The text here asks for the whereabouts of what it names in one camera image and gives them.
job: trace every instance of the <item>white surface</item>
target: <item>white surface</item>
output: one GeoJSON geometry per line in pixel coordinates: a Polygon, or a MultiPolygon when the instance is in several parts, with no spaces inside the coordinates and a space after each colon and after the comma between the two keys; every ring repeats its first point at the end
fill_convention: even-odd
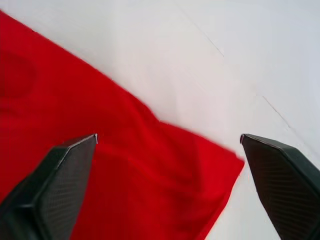
{"type": "MultiPolygon", "coordinates": [[[[272,138],[320,167],[316,0],[0,0],[0,8],[164,121],[240,156],[241,133],[272,138]]],[[[248,165],[208,239],[279,239],[248,165]]]]}

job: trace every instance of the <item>white background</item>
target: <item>white background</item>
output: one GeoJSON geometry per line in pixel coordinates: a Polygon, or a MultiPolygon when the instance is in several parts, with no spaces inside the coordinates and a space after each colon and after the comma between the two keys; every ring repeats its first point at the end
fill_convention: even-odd
{"type": "MultiPolygon", "coordinates": [[[[0,0],[0,8],[163,121],[241,157],[241,133],[272,138],[320,167],[320,1],[0,0]]],[[[207,238],[279,239],[247,164],[207,238]]]]}

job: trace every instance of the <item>red cloth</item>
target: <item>red cloth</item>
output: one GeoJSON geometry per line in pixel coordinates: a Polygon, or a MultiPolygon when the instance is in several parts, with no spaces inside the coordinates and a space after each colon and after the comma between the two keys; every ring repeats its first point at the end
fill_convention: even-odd
{"type": "Polygon", "coordinates": [[[0,50],[0,201],[53,145],[98,133],[72,240],[206,237],[243,161],[160,122],[107,76],[3,12],[0,50]]]}

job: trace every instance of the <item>red fabric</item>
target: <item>red fabric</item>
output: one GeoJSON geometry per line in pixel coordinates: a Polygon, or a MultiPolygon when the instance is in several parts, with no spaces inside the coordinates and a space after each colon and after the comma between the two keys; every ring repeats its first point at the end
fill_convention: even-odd
{"type": "Polygon", "coordinates": [[[0,50],[0,201],[53,145],[98,133],[72,240],[205,238],[241,160],[160,122],[108,77],[3,12],[0,50]]]}

